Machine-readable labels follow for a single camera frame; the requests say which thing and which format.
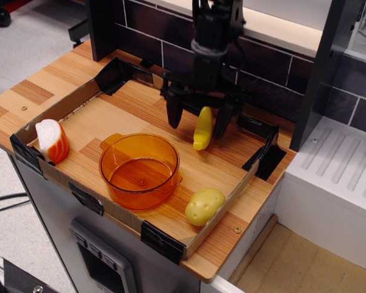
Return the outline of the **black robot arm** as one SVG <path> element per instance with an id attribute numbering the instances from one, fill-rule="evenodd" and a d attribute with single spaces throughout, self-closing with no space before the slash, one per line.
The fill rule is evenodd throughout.
<path id="1" fill-rule="evenodd" d="M 184 109 L 216 108 L 214 135 L 220 138 L 232 117 L 241 112 L 246 97 L 245 90 L 228 81 L 222 72 L 228 47 L 238 43 L 246 23 L 243 2 L 193 1 L 192 13 L 192 68 L 185 73 L 164 73 L 160 93 L 167 101 L 168 123 L 173 128 L 179 126 Z"/>

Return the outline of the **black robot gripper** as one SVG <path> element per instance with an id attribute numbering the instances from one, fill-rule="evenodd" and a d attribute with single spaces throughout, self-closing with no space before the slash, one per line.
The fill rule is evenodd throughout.
<path id="1" fill-rule="evenodd" d="M 204 106 L 218 109 L 215 138 L 223 137 L 233 115 L 242 112 L 246 90 L 227 80 L 221 60 L 195 57 L 191 69 L 184 72 L 164 72 L 161 95 L 167 101 L 169 125 L 176 129 L 183 110 L 196 115 Z"/>

